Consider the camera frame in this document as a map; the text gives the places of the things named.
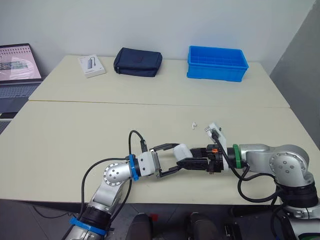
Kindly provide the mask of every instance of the green ring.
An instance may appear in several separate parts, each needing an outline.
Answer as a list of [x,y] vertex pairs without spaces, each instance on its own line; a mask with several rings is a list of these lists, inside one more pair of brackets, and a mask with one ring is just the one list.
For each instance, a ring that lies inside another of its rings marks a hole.
[[312,240],[312,239],[316,239],[319,236],[305,236],[304,238],[302,238],[301,240]]
[[237,169],[241,169],[241,156],[240,156],[239,147],[237,144],[233,144],[232,147],[234,149],[234,155],[235,155],[235,167]]

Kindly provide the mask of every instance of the white box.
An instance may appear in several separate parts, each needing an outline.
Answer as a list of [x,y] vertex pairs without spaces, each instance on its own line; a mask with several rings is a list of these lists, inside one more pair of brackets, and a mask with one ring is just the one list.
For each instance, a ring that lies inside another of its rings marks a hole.
[[106,70],[95,54],[79,57],[78,60],[86,78],[106,73]]

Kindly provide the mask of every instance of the wall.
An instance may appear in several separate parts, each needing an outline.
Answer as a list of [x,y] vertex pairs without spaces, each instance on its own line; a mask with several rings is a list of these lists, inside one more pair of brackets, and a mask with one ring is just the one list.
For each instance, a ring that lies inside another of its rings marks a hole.
[[320,0],[270,77],[320,148]]
[[243,49],[268,73],[314,0],[4,0],[0,45],[30,43],[47,75],[66,54],[121,47],[186,59],[189,45]]

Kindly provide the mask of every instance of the gray wall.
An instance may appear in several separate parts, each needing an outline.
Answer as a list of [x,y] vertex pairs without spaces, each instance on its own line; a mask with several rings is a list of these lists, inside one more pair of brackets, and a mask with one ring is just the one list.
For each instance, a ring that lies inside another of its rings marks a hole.
[[320,148],[320,0],[270,77]]

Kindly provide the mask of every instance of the laptop screen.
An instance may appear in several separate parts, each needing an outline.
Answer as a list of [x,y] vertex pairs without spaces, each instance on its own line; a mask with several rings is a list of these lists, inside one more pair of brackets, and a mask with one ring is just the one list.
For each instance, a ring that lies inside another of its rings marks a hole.
[[42,81],[28,43],[0,46],[0,85]]

